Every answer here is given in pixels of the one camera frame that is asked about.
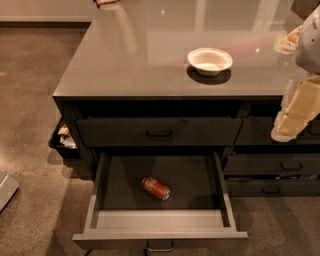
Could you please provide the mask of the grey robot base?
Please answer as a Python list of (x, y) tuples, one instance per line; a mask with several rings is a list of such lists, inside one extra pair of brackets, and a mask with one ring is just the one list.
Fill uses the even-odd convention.
[(0, 212), (8, 204), (18, 187), (19, 184), (15, 179), (0, 172)]

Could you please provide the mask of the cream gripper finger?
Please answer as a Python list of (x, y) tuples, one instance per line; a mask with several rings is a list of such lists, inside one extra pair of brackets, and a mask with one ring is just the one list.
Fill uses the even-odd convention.
[(293, 29), (288, 35), (280, 39), (274, 46), (274, 50), (280, 54), (294, 54), (302, 26)]
[(320, 76), (312, 75), (298, 82), (290, 80), (271, 131), (277, 142), (289, 142), (320, 113)]

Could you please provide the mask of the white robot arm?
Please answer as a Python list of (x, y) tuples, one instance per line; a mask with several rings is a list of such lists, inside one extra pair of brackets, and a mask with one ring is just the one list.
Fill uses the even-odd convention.
[(289, 142), (320, 114), (320, 6), (281, 39), (275, 50), (294, 54), (297, 66), (307, 72), (303, 80), (289, 81), (271, 131), (274, 141)]

